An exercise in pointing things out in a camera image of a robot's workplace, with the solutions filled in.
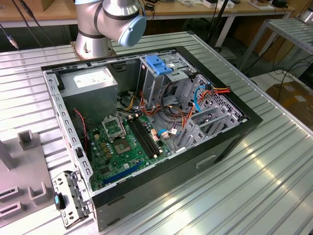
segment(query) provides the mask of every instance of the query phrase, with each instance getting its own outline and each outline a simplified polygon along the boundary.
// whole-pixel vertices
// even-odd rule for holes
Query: green circuit board
[[[146,128],[149,137],[152,139],[150,130],[153,127],[147,117],[142,115],[138,120]],[[133,134],[128,122],[123,120],[122,124],[125,128],[126,136],[123,139],[117,138],[113,143],[109,141],[102,125],[88,131],[91,141],[90,165],[93,170],[90,184],[93,191],[103,188],[105,186],[103,184],[105,179],[116,176],[119,173],[122,174],[122,172],[132,169],[132,167],[137,167],[136,171],[138,171],[171,155],[167,145],[162,140],[159,140],[161,141],[159,144],[152,140],[156,147],[162,150],[162,153],[157,158],[149,159],[138,139]],[[114,123],[112,123],[112,128],[113,131],[118,131]]]

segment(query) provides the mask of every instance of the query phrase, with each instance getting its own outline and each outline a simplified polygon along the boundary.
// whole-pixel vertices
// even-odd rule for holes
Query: slotted metal surface
[[[313,228],[312,131],[290,116],[195,35],[143,37],[118,54],[185,46],[264,120],[230,156],[102,234],[308,234]],[[0,138],[39,132],[51,177],[71,170],[39,66],[77,60],[70,46],[0,54]],[[54,205],[1,234],[98,234],[88,218],[63,228]]]
[[[308,25],[298,19],[280,19],[269,20],[267,27],[313,54],[313,25]]]

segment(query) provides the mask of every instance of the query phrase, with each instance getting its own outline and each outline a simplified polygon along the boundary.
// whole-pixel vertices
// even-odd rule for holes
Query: cardboard box
[[[277,100],[280,84],[275,84],[266,92]],[[284,83],[279,103],[296,118],[313,130],[313,92],[297,82]]]
[[[224,0],[219,0],[217,3],[217,8],[221,9],[223,6]],[[226,9],[229,8],[234,8],[235,4],[232,1],[228,1],[227,5],[226,5]]]
[[[256,6],[268,6],[269,1],[268,0],[249,0],[250,3],[256,5]]]
[[[19,6],[20,10],[24,12],[20,1],[15,0],[15,2]],[[24,0],[24,2],[27,4],[32,12],[44,12],[54,2],[54,0]],[[10,0],[0,0],[0,4],[4,6],[15,7]]]

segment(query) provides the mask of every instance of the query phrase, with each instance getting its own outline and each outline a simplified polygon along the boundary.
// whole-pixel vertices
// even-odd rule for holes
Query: ram slot
[[[142,126],[141,122],[137,119],[128,122],[132,132],[138,139],[140,145],[142,146],[145,153],[148,155],[149,159],[155,157],[155,155],[160,155],[158,148],[155,146],[154,142],[147,134],[146,130]]]
[[[143,127],[141,122],[138,119],[135,119],[134,123],[135,123],[136,127],[139,129],[140,133],[143,133],[143,137],[146,140],[146,142],[148,142],[148,146],[153,151],[153,153],[156,154],[157,156],[160,155],[160,152],[159,152],[158,148],[156,147],[154,141],[148,135],[146,129]]]

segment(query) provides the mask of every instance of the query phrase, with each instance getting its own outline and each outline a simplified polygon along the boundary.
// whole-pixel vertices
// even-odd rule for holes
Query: side panel
[[[169,192],[175,187],[191,179],[200,172],[208,169],[230,145],[236,145],[242,140],[243,135],[236,135],[227,141],[216,145],[208,151],[178,165],[170,171],[161,174],[142,184],[140,187],[125,193],[117,199],[96,209],[99,231],[114,224],[125,216]]]

